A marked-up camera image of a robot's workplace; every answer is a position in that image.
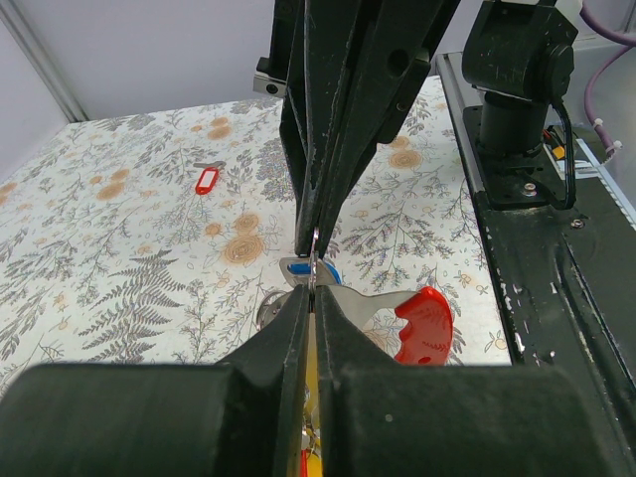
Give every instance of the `black cable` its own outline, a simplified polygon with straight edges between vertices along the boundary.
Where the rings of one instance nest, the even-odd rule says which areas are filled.
[[[544,184],[537,184],[537,190],[558,211],[566,211],[574,207],[576,202],[576,166],[574,160],[574,133],[569,114],[563,102],[553,103],[553,109],[563,123],[565,134],[565,197],[559,200]]]

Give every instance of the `fern leaf print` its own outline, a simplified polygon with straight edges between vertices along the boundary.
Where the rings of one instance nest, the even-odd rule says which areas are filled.
[[[161,249],[151,256],[131,258],[137,266],[110,275],[125,279],[93,305],[102,309],[95,322],[79,332],[90,337],[85,350],[100,350],[89,361],[141,363],[143,353],[155,346],[148,339],[161,335],[163,325],[170,322],[162,309],[183,306],[168,293],[186,288],[170,276],[168,266],[176,259],[164,258],[168,253]]]

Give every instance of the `red object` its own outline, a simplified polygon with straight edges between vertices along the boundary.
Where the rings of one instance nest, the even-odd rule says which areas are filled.
[[[444,295],[425,286],[396,308],[408,320],[399,332],[396,361],[404,365],[444,365],[453,343],[453,315]]]
[[[300,451],[300,477],[309,477],[307,472],[307,451]]]
[[[201,173],[201,177],[199,178],[199,182],[195,187],[195,192],[200,196],[205,196],[212,191],[213,187],[215,187],[217,179],[219,179],[219,169],[216,167],[204,169]]]

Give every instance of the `white wall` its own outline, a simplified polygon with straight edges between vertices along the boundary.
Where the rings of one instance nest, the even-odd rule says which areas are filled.
[[[462,0],[438,53],[463,50]],[[613,28],[633,0],[586,0]],[[256,97],[274,0],[16,0],[91,118]]]
[[[4,24],[0,23],[0,182],[67,124]]]

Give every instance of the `screw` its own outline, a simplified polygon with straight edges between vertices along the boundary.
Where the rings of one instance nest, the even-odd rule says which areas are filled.
[[[532,182],[527,183],[524,186],[524,196],[534,197],[537,194],[537,186]]]

